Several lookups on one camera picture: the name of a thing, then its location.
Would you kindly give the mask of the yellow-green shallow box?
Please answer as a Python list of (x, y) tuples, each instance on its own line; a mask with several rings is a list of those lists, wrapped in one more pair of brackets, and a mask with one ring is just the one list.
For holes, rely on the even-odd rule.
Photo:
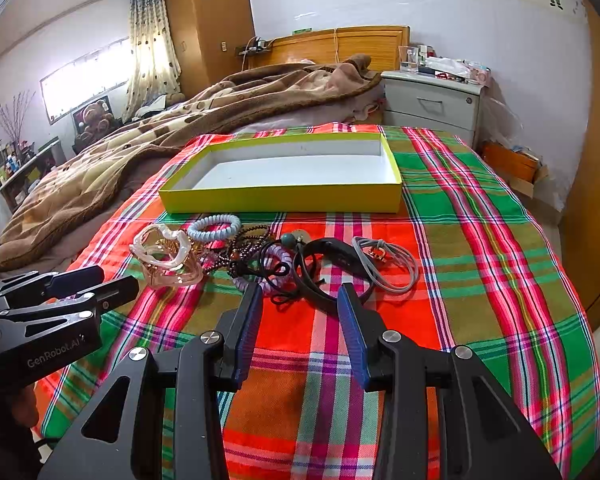
[(297, 133), (210, 143), (159, 195), (169, 214), (396, 214), (402, 178), (380, 132)]

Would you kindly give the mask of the wooden wardrobe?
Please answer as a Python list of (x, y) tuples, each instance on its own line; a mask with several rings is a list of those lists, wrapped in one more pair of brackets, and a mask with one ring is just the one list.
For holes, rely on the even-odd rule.
[(171, 37), (188, 98), (242, 69), (254, 35), (250, 0), (166, 0)]

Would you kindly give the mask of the pink scalloped bangle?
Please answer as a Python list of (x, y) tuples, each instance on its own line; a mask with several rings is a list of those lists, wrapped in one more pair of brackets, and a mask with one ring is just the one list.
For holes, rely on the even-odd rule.
[(184, 261), (178, 266), (172, 266), (171, 264), (178, 255), (175, 249), (156, 247), (149, 255), (160, 263), (170, 264), (165, 269), (162, 266), (142, 261), (145, 281), (153, 289), (192, 286), (198, 284), (204, 277), (204, 271), (198, 258), (191, 252), (186, 255)]

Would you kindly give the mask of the patterned curtain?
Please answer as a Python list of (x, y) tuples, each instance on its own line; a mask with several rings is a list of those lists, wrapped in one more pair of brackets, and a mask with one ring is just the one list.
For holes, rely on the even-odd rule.
[(181, 66), (171, 36), (166, 0), (130, 0), (131, 71), (122, 120), (145, 103), (180, 93)]

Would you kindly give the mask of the orange cardboard box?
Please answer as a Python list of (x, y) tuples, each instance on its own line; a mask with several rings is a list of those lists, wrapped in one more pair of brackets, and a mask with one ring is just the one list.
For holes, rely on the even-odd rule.
[(480, 145), (480, 155), (493, 170), (529, 183), (535, 180), (540, 166), (535, 158), (491, 141)]

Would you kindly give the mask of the wooden headboard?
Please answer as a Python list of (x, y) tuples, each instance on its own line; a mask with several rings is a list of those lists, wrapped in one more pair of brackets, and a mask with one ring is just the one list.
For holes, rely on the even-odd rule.
[(408, 26), (375, 25), (340, 27), (304, 32), (269, 41), (265, 49), (247, 56), (246, 67), (295, 63), (309, 60), (315, 64), (345, 61), (355, 54), (370, 57), (368, 66), (375, 72), (397, 70), (400, 47), (410, 43)]

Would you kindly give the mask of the desk shelf with items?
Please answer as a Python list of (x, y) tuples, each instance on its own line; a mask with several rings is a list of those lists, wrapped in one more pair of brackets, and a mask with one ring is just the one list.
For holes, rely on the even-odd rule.
[(47, 142), (34, 156), (24, 162), (4, 183), (0, 194), (13, 214), (40, 183), (42, 177), (66, 161), (59, 138)]

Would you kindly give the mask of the clutter on nightstand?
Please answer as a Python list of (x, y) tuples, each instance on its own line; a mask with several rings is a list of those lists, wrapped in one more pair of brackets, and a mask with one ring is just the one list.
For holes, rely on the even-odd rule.
[(414, 74), (434, 76), (438, 79), (466, 82), (489, 87), (492, 74), (489, 67), (468, 60), (439, 58), (426, 44), (409, 44), (398, 47), (400, 70)]

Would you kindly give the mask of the brown paw-print blanket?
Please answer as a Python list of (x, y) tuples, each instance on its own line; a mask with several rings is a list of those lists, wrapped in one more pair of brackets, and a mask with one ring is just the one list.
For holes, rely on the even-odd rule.
[(197, 136), (372, 98), (379, 84), (366, 54), (337, 64), (268, 65), (121, 127), (42, 177), (0, 234), (0, 275), (55, 270), (76, 258), (121, 204)]

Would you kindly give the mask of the black fitness band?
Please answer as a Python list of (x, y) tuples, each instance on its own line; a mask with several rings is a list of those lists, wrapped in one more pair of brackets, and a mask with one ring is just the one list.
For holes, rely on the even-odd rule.
[(303, 299), (334, 318), (337, 316), (338, 289), (342, 284), (351, 282), (362, 304), (370, 299), (375, 288), (354, 248), (335, 237), (297, 242), (291, 276)]

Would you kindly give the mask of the clear heart-shaped bangle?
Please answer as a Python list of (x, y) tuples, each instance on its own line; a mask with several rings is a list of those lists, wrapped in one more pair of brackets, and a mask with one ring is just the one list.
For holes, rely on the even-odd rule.
[(130, 245), (130, 252), (140, 262), (167, 271), (180, 268), (191, 250), (192, 242), (185, 232), (172, 231), (163, 223), (145, 226)]

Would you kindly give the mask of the grey bedside nightstand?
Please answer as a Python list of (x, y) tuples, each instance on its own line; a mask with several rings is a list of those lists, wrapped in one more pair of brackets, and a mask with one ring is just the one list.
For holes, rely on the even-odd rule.
[(381, 81), (385, 125), (445, 131), (475, 146), (483, 86), (397, 70), (382, 72)]

